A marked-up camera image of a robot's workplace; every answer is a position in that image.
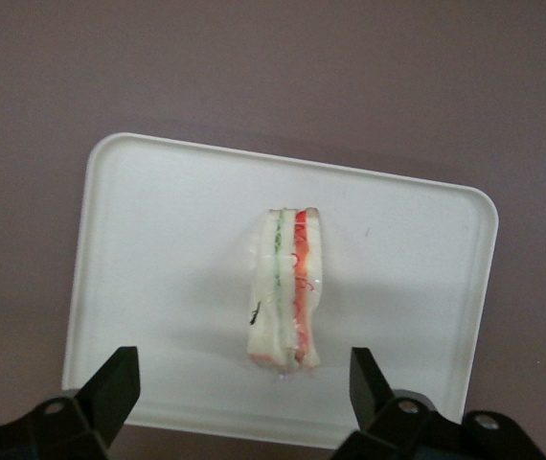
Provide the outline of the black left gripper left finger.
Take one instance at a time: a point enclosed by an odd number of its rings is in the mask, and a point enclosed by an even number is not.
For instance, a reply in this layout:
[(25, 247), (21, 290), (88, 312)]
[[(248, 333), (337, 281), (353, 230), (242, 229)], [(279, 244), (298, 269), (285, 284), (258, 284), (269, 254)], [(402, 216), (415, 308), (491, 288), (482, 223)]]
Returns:
[(0, 459), (106, 459), (140, 397), (135, 346), (118, 348), (77, 392), (0, 427)]

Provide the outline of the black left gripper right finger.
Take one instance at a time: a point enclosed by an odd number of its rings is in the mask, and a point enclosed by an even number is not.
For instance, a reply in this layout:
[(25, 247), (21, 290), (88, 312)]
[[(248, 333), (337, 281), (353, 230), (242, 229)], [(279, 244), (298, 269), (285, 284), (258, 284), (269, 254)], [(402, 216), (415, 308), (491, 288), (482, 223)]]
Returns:
[(367, 348), (351, 351), (349, 393), (358, 430), (334, 459), (544, 459), (546, 455), (512, 418), (468, 412), (445, 418), (423, 394), (394, 390)]

